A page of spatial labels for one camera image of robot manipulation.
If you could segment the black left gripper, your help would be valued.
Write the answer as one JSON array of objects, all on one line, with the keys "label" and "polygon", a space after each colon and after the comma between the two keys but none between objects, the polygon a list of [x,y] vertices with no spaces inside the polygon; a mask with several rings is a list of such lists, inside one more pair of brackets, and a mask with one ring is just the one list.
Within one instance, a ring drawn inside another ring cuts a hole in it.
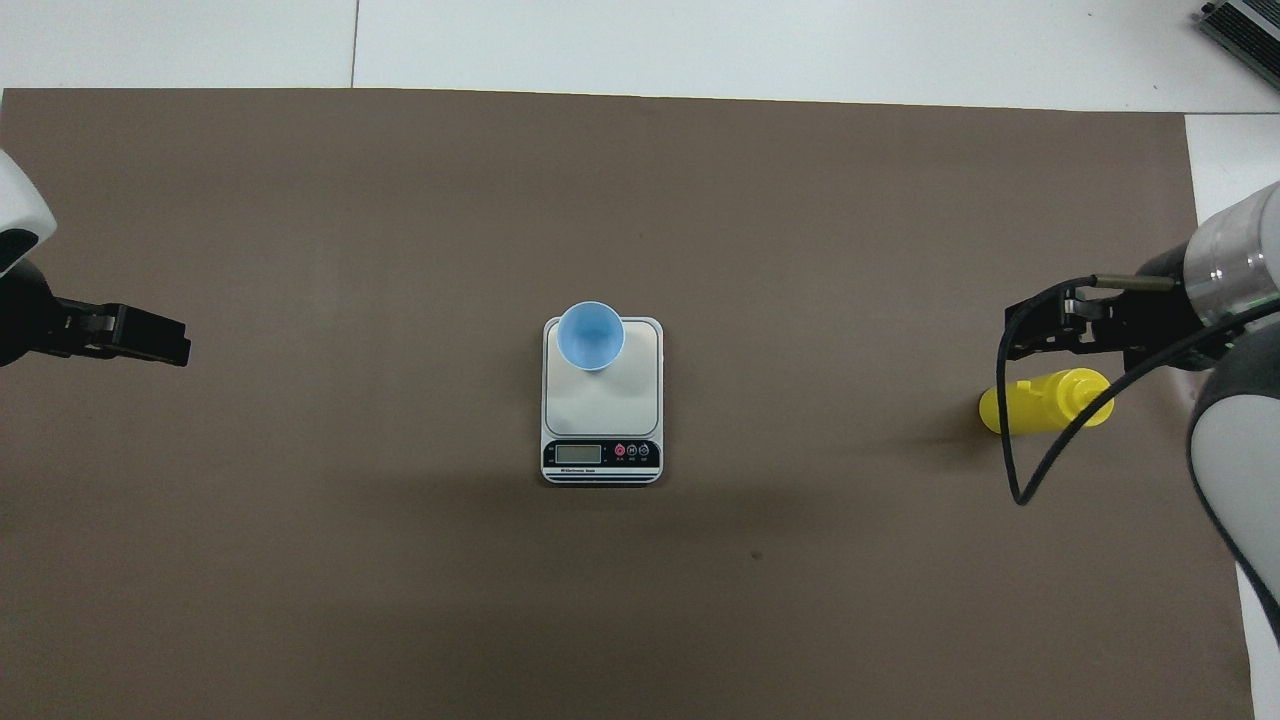
[{"label": "black left gripper", "polygon": [[125,304],[55,300],[44,273],[18,261],[1,278],[1,366],[42,348],[55,323],[55,352],[187,366],[186,324]]}]

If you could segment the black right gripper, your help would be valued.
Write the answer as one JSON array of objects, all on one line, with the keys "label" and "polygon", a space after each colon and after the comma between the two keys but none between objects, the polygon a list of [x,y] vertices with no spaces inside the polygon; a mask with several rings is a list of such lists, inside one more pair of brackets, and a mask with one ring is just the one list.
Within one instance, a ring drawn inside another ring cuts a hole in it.
[{"label": "black right gripper", "polygon": [[[1091,351],[1120,352],[1126,369],[1206,328],[1184,282],[1185,249],[1171,249],[1143,264],[1135,275],[1167,278],[1166,290],[1121,288],[1110,299],[1106,318],[1093,322]],[[1085,355],[1089,322],[1070,309],[1091,283],[1057,283],[1004,310],[1004,360],[1037,354]]]}]

